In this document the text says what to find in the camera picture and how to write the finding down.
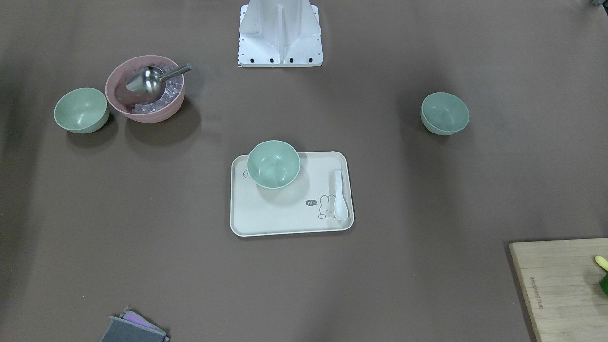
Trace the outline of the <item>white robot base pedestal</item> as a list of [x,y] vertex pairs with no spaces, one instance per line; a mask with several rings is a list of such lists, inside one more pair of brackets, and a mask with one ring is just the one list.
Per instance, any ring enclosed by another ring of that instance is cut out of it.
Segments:
[[308,0],[251,0],[239,15],[239,67],[323,64],[319,9]]

